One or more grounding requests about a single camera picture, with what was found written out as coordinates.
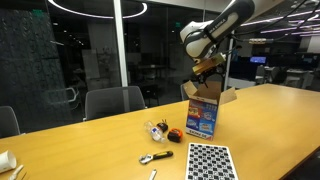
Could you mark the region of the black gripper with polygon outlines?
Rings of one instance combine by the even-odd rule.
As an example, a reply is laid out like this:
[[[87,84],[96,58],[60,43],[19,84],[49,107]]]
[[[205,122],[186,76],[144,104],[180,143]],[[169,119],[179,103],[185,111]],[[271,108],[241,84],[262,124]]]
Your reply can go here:
[[[214,75],[219,75],[221,78],[224,78],[224,66],[223,65],[218,65],[216,67],[213,67],[209,70],[206,70],[202,73],[200,73],[197,76],[197,81],[199,84],[204,84],[206,85],[206,80]]]

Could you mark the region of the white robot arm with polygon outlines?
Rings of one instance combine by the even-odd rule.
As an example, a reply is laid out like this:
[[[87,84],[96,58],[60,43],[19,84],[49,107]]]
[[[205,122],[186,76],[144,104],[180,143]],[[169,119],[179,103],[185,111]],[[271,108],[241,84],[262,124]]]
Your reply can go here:
[[[232,0],[214,20],[191,21],[181,31],[180,38],[186,54],[193,59],[194,74],[198,83],[217,72],[218,59],[225,55],[213,52],[218,44],[236,28],[256,16],[272,9],[283,0]]]

